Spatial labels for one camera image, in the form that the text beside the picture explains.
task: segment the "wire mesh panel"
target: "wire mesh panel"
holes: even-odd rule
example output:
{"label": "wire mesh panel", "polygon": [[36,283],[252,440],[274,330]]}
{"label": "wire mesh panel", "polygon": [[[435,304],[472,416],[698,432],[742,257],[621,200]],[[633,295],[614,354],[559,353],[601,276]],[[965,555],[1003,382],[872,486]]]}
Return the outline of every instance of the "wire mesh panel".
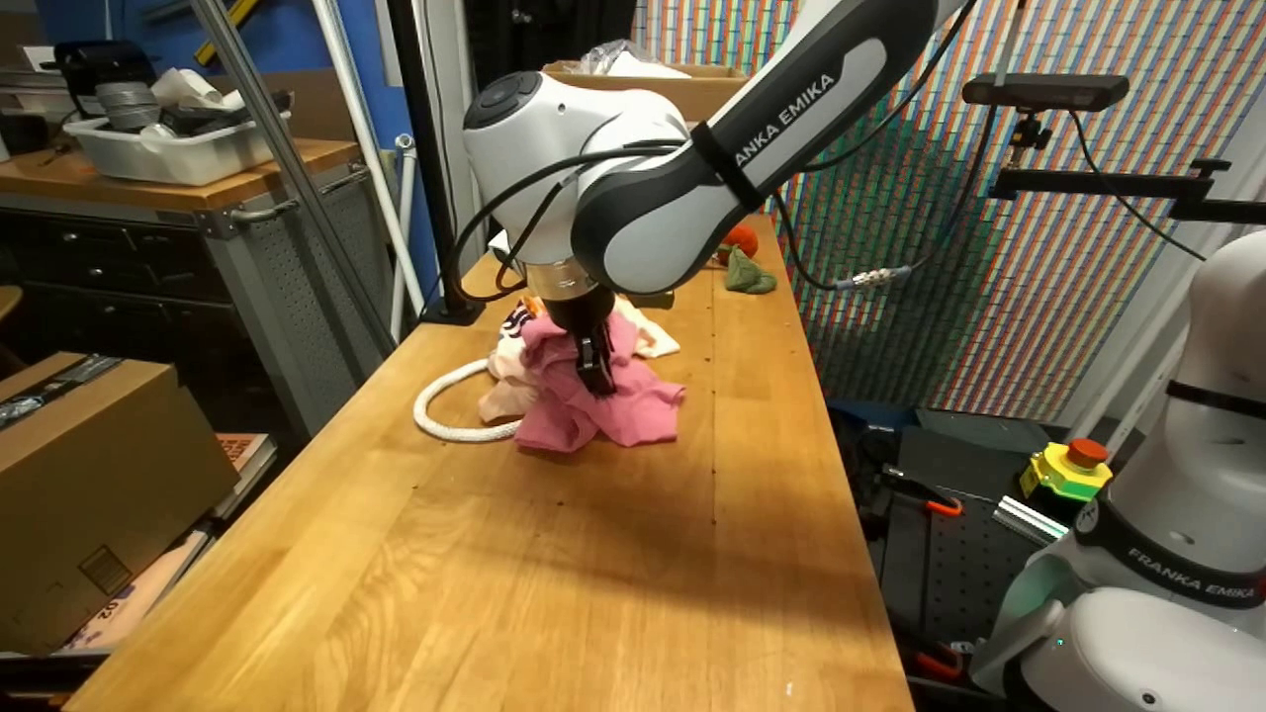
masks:
{"label": "wire mesh panel", "polygon": [[[1152,174],[1185,174],[1192,159],[1217,152],[1266,80],[1263,0],[1026,5],[1015,51],[1002,68],[1011,11],[981,0],[909,110],[849,163],[798,185],[795,221],[816,271],[916,263],[885,288],[798,283],[831,403],[1052,420],[1163,250],[1110,199],[1072,195],[972,199],[945,228],[985,122],[981,106],[957,100],[978,71],[1126,73],[1130,93],[1083,114],[1083,127],[1104,168]],[[790,0],[642,0],[638,43],[665,63],[756,71],[789,22]],[[823,152],[857,147],[890,106],[874,106]],[[1009,122],[1002,110],[985,181],[1011,163]],[[1072,122],[1044,122],[1047,148],[1029,148],[1019,166],[1083,168]]]}

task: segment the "wooden table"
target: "wooden table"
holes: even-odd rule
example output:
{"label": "wooden table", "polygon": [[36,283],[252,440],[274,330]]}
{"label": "wooden table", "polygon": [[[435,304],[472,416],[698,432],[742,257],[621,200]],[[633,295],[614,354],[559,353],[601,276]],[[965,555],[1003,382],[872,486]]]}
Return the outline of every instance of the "wooden table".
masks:
{"label": "wooden table", "polygon": [[[316,174],[356,152],[356,141],[298,138],[302,163]],[[232,208],[260,189],[281,189],[281,166],[260,163],[208,185],[149,185],[99,176],[88,152],[36,148],[0,163],[0,199],[96,200],[138,205],[158,214],[219,214]]]}
{"label": "wooden table", "polygon": [[[679,442],[435,442],[415,392],[490,353],[426,324],[71,709],[909,709],[789,271],[653,312]],[[443,394],[472,420],[487,382]]]}

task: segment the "cabinet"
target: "cabinet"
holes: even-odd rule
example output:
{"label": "cabinet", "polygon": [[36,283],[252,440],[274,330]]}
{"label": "cabinet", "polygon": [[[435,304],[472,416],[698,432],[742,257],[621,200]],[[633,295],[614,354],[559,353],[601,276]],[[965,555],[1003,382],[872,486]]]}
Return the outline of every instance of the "cabinet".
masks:
{"label": "cabinet", "polygon": [[[352,147],[302,159],[389,320],[389,235]],[[173,189],[103,181],[74,152],[0,163],[0,279],[22,283],[17,353],[167,358],[221,432],[305,442],[384,358],[269,166]]]}

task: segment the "cable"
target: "cable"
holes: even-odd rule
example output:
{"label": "cable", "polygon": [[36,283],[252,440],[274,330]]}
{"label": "cable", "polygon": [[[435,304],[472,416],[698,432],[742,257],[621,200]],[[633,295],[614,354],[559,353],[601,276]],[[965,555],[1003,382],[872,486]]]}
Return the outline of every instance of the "cable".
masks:
{"label": "cable", "polygon": [[1139,214],[1122,195],[1117,195],[1110,176],[1101,168],[1091,141],[1083,138],[1083,122],[1076,110],[1069,110],[1072,127],[1076,127],[1076,147],[1083,166],[1104,181],[1104,189],[1142,226],[1152,228],[1159,239],[1166,239],[1170,250],[1185,251],[1192,261],[1208,261],[1204,251],[1195,251],[1192,243],[1183,243],[1180,235],[1170,235],[1166,228],[1159,228],[1156,221],[1149,221],[1149,214]]}
{"label": "cable", "polygon": [[785,195],[771,195],[777,208],[779,208],[779,221],[785,221],[785,235],[789,235],[789,251],[790,251],[790,263],[795,271],[812,283],[812,288],[828,288],[828,292],[839,292],[839,288],[872,288],[872,283],[890,283],[890,279],[903,279],[909,276],[915,270],[920,270],[934,250],[941,250],[945,239],[957,235],[957,221],[965,214],[965,200],[978,195],[978,181],[981,181],[981,166],[985,166],[985,152],[990,152],[990,138],[992,138],[992,119],[998,119],[998,106],[990,106],[985,114],[985,131],[972,147],[972,163],[960,176],[960,189],[955,199],[955,208],[945,216],[945,226],[936,228],[936,235],[909,261],[909,263],[895,263],[895,270],[868,270],[868,271],[849,271],[849,276],[839,276],[839,279],[828,279],[828,276],[816,276],[808,263],[803,263],[803,251],[798,251],[798,234],[795,234],[795,221],[790,221],[790,208],[785,200]]}
{"label": "cable", "polygon": [[458,363],[452,373],[443,373],[439,379],[432,379],[415,398],[410,398],[410,421],[432,432],[435,440],[452,440],[452,442],[493,442],[493,440],[512,440],[518,432],[518,420],[513,421],[493,421],[493,427],[446,427],[439,420],[432,420],[432,398],[477,373],[487,373],[490,358],[472,358],[472,363]]}
{"label": "cable", "polygon": [[[483,208],[461,226],[458,239],[455,239],[455,251],[461,251],[475,235],[475,228],[501,205],[512,200],[513,195],[521,195],[525,185],[559,174],[559,168],[568,168],[568,166],[595,166],[595,163],[608,163],[608,159],[653,159],[653,152],[667,152],[675,148],[679,141],[629,141],[629,147],[618,147],[618,148],[595,148],[595,152],[574,152],[574,159],[563,159],[563,163],[551,163],[518,181],[512,181],[501,195],[493,195],[490,200],[483,200]],[[477,292],[465,292],[461,279],[455,276],[455,288],[461,292],[461,300],[498,300],[505,292],[490,292],[490,295],[477,295]]]}
{"label": "cable", "polygon": [[941,60],[948,54],[948,46],[955,46],[960,22],[972,17],[972,6],[978,6],[978,0],[969,0],[969,5],[955,17],[945,39],[941,39],[936,51],[924,60],[924,68],[916,71],[915,86],[903,93],[903,102],[897,102],[895,110],[882,114],[882,122],[877,122],[872,133],[864,133],[853,147],[847,147],[847,148],[839,148],[839,152],[831,152],[831,159],[803,163],[803,174],[831,168],[831,166],[853,159],[857,148],[868,148],[868,147],[916,100],[916,89],[924,86],[924,80],[930,80],[930,73],[941,68]]}

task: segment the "cardboard box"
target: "cardboard box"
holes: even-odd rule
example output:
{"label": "cardboard box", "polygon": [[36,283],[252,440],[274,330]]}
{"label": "cardboard box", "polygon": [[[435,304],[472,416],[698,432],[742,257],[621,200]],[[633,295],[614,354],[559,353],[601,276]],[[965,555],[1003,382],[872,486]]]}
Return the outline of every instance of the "cardboard box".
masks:
{"label": "cardboard box", "polygon": [[[0,403],[78,363],[0,379]],[[0,432],[0,650],[46,653],[232,490],[169,363],[120,358]]]}
{"label": "cardboard box", "polygon": [[730,71],[730,68],[701,68],[701,63],[687,63],[687,68],[675,68],[675,71],[683,71],[687,80],[580,73],[574,60],[547,63],[547,73],[554,73],[559,84],[568,84],[568,86],[597,86],[597,89],[629,89],[629,86],[642,86],[642,89],[657,89],[657,93],[665,93],[667,102],[675,102],[675,110],[679,110],[687,122],[701,122],[701,119],[717,114],[717,110],[746,84],[746,73],[742,73],[742,71]]}

